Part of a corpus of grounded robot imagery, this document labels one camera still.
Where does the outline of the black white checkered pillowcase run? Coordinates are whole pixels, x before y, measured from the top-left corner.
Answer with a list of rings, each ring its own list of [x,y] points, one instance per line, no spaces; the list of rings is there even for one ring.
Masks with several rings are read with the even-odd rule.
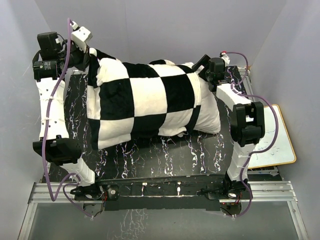
[[[190,67],[122,62],[94,48],[89,54],[86,109],[93,149],[194,129],[202,96]]]

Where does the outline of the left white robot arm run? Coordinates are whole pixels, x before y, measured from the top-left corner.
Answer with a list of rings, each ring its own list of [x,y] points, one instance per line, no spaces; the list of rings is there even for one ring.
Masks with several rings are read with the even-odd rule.
[[[69,137],[65,123],[65,74],[69,68],[84,71],[89,65],[87,42],[92,38],[83,27],[74,30],[67,40],[57,32],[37,35],[39,51],[32,59],[34,80],[39,93],[41,129],[33,150],[42,157],[45,167],[52,163],[65,169],[78,186],[71,191],[77,197],[101,198],[103,187],[96,174],[82,158],[82,148]]]

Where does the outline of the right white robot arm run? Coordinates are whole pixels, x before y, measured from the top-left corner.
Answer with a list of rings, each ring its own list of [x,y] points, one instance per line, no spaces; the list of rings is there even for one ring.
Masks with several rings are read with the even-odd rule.
[[[199,77],[208,83],[209,90],[231,110],[233,153],[230,165],[219,189],[206,188],[202,192],[207,196],[220,194],[233,199],[249,188],[248,165],[254,148],[265,135],[265,117],[261,102],[252,101],[238,91],[243,81],[225,76],[229,63],[226,51],[213,58],[205,54],[192,70],[198,72]]]

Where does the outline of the white pillow insert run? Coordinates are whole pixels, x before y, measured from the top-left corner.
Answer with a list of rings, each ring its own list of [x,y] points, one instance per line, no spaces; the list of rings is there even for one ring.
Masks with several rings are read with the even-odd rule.
[[[194,130],[218,134],[221,130],[220,113],[217,100],[214,94],[209,90],[208,83],[199,78],[201,88],[201,106]]]

